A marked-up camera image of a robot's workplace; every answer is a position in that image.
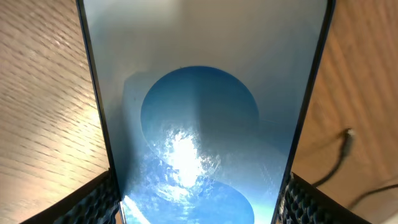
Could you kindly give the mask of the blue Galaxy smartphone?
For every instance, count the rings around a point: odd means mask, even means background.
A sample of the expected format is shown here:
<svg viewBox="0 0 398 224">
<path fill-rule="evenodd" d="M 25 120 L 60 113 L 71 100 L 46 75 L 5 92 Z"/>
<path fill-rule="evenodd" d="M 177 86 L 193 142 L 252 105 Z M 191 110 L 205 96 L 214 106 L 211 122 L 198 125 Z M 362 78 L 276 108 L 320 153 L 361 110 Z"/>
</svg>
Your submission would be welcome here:
<svg viewBox="0 0 398 224">
<path fill-rule="evenodd" d="M 123 223 L 274 223 L 335 8 L 76 4 Z"/>
</svg>

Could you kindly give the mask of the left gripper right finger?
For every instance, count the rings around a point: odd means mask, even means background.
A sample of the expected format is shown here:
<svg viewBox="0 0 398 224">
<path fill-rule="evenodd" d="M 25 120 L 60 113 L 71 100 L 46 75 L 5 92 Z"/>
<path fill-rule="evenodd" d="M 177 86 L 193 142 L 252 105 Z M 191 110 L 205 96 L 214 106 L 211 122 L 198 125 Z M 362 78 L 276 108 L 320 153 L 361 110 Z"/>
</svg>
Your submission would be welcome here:
<svg viewBox="0 0 398 224">
<path fill-rule="evenodd" d="M 370 224 L 291 173 L 280 196 L 276 224 Z"/>
</svg>

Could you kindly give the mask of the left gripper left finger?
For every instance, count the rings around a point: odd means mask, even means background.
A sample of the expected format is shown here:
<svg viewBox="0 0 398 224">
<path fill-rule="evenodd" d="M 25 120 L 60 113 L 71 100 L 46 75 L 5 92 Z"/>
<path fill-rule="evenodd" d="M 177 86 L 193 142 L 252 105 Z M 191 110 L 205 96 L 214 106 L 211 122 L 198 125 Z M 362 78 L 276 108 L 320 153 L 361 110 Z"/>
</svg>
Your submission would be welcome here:
<svg viewBox="0 0 398 224">
<path fill-rule="evenodd" d="M 109 170 L 22 224 L 115 224 L 118 193 Z"/>
</svg>

